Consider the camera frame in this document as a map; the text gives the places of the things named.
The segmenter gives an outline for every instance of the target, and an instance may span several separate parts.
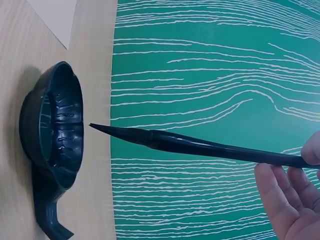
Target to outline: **wooden table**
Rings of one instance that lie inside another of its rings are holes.
[[[34,218],[31,170],[20,143],[22,102],[41,73],[67,61],[84,100],[85,149],[74,186],[58,202],[73,240],[115,239],[110,140],[88,128],[109,123],[116,0],[78,0],[70,49],[50,32],[27,0],[0,0],[0,239],[44,240]]]

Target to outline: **pointed tip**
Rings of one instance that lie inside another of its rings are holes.
[[[99,124],[95,124],[95,123],[90,123],[89,126],[96,129],[96,130],[99,130],[105,134],[110,134],[108,131],[108,129],[110,128],[109,126],[99,125]]]

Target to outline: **funnel handle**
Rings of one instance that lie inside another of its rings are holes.
[[[35,219],[50,240],[68,240],[74,234],[62,226],[57,217],[57,202],[65,193],[46,173],[32,164]]]

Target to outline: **black plastic object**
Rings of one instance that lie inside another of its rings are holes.
[[[113,127],[93,123],[90,126],[118,139],[165,152],[267,163],[294,168],[320,169],[320,165],[309,165],[301,156],[229,146],[160,130]]]
[[[19,134],[32,162],[36,221],[51,240],[68,240],[74,234],[58,222],[57,202],[80,169],[84,121],[81,86],[65,61],[43,73],[24,99]]]

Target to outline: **finger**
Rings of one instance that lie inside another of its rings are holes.
[[[301,150],[301,156],[310,165],[320,164],[320,131],[309,138]]]
[[[271,166],[273,174],[276,178],[276,181],[283,191],[285,198],[288,200],[289,204],[293,206],[298,211],[303,208],[303,204],[300,200],[299,195],[296,190],[292,187],[287,174],[282,166]]]
[[[254,175],[266,214],[277,237],[283,240],[300,214],[289,204],[268,164],[258,164]]]
[[[288,178],[298,193],[302,204],[317,213],[320,212],[320,193],[301,168],[289,167]]]

